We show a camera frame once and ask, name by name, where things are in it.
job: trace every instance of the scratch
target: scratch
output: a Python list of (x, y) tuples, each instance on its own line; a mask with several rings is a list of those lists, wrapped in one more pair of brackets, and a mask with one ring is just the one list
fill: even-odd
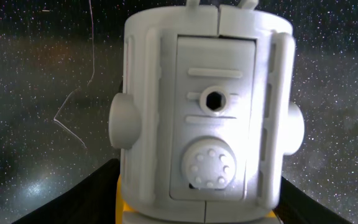
[[(92, 76), (91, 79), (88, 81), (88, 84), (86, 85), (86, 87), (89, 87), (89, 85), (91, 84), (93, 77), (94, 77), (94, 37), (93, 37), (93, 15), (92, 15), (92, 4), (91, 4), (91, 0), (89, 0), (89, 10), (91, 12), (91, 22), (92, 22), (92, 56), (93, 56), (93, 72), (92, 72)], [(66, 105), (66, 102), (68, 101), (68, 99), (70, 99), (70, 97), (72, 95), (74, 95), (74, 93), (76, 93), (77, 91), (80, 91), (81, 87), (78, 87), (77, 89), (73, 90), (66, 98), (66, 100), (63, 102), (62, 106), (59, 108), (59, 110), (57, 111), (55, 117), (53, 117), (53, 122), (57, 123), (61, 128), (63, 128), (66, 132), (68, 132), (69, 134), (71, 134), (75, 139), (79, 140), (79, 142), (81, 143), (81, 145), (87, 149), (84, 141), (82, 141), (82, 139), (80, 137), (78, 137), (73, 131), (71, 131), (68, 127), (66, 127), (64, 124), (62, 124), (62, 122), (60, 122), (57, 117), (60, 114), (60, 111), (62, 110), (62, 108)]]

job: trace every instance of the yellow plastic part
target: yellow plastic part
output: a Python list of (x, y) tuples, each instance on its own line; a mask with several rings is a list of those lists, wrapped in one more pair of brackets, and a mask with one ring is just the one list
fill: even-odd
[(122, 198), (121, 195), (121, 175), (118, 178), (117, 194), (116, 194), (116, 223), (122, 224), (122, 214), (124, 212), (136, 212)]

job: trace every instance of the toy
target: toy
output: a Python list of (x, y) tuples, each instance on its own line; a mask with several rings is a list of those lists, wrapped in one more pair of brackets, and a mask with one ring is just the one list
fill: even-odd
[[(109, 116), (121, 148), (123, 223), (246, 223), (277, 205), (283, 155), (303, 140), (289, 102), (285, 19), (238, 7), (160, 7), (125, 25), (124, 93)], [(262, 219), (277, 222), (277, 219)]]

